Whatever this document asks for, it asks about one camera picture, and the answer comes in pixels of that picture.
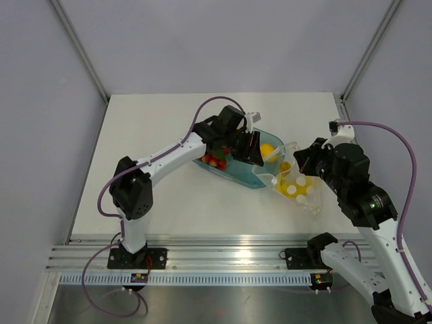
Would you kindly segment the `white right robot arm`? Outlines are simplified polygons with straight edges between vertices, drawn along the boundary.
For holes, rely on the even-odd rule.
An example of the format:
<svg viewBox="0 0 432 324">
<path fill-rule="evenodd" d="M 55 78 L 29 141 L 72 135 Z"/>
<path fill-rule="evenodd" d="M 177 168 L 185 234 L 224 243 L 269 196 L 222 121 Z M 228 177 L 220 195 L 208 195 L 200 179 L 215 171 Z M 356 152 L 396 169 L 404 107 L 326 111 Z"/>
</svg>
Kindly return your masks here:
<svg viewBox="0 0 432 324">
<path fill-rule="evenodd" d="M 357 144 L 331 146 L 317 138 L 310 147 L 294 152 L 300 173 L 318 177 L 337 196 L 342 213 L 367 241 L 382 278 L 350 256 L 329 233 L 311 238 L 306 259 L 313 267 L 337 271 L 369 303 L 378 323 L 430 323 L 431 291 L 426 283 L 416 287 L 404 260 L 408 251 L 398 246 L 400 223 L 385 190 L 369 179 L 369 158 Z"/>
</svg>

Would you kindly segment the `yellow lemon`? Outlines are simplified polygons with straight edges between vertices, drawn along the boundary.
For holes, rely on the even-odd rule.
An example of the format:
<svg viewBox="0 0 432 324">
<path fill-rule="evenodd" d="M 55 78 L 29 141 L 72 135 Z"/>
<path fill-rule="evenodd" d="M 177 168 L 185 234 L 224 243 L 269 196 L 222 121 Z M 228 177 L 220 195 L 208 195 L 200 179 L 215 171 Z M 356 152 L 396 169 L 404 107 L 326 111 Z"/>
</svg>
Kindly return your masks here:
<svg viewBox="0 0 432 324">
<path fill-rule="evenodd" d="M 260 145 L 261 157 L 265 163 L 274 163 L 277 161 L 276 148 L 269 143 Z"/>
</svg>

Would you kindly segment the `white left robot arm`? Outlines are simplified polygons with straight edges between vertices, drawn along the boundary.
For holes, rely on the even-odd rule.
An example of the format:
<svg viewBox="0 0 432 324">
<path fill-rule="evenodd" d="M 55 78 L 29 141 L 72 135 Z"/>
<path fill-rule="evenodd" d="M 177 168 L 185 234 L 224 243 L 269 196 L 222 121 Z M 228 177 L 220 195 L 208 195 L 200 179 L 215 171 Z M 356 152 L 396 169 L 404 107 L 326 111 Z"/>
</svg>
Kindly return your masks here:
<svg viewBox="0 0 432 324">
<path fill-rule="evenodd" d="M 117 164 L 109 193 L 121 218 L 122 261 L 132 269 L 145 260 L 146 238 L 139 225 L 153 206 L 153 188 L 166 176 L 189 161 L 207 153 L 228 149 L 233 159 L 250 165 L 264 165 L 258 112 L 245 113 L 231 105 L 219 115 L 193 121 L 185 137 L 145 159 L 124 157 Z"/>
</svg>

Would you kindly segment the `yellow pear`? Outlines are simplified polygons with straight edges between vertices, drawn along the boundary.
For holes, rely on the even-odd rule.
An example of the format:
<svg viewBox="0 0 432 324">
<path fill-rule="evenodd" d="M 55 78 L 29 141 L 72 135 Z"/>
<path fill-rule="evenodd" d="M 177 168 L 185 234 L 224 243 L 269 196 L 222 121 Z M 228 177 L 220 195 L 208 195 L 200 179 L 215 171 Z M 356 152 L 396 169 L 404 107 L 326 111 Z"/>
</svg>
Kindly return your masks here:
<svg viewBox="0 0 432 324">
<path fill-rule="evenodd" d="M 291 164 L 287 161 L 284 161 L 279 165 L 279 172 L 283 173 L 283 172 L 291 170 L 291 168 L 292 168 Z"/>
</svg>

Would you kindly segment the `clear dotted zip bag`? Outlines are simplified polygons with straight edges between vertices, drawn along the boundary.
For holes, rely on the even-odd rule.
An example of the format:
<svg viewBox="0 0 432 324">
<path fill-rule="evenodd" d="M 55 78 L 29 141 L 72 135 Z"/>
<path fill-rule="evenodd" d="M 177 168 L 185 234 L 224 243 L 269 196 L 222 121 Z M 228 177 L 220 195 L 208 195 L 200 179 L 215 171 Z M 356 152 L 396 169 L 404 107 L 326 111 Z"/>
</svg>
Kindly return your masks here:
<svg viewBox="0 0 432 324">
<path fill-rule="evenodd" d="M 252 173 L 265 187 L 284 196 L 288 201 L 311 216 L 322 210 L 321 183 L 318 178 L 300 173 L 294 153 L 300 149 L 297 142 L 275 146 L 261 145 L 264 165 L 252 167 Z"/>
</svg>

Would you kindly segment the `yellow banana bunch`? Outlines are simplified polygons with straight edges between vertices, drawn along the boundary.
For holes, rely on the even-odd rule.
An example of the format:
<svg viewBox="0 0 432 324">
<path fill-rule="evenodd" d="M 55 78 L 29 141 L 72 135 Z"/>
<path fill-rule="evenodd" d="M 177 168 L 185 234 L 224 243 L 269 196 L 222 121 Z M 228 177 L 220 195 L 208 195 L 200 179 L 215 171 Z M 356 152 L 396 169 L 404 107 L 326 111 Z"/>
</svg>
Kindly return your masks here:
<svg viewBox="0 0 432 324">
<path fill-rule="evenodd" d="M 303 178 L 301 181 L 281 182 L 275 189 L 299 205 L 316 203 L 321 197 L 317 184 L 310 178 Z"/>
</svg>

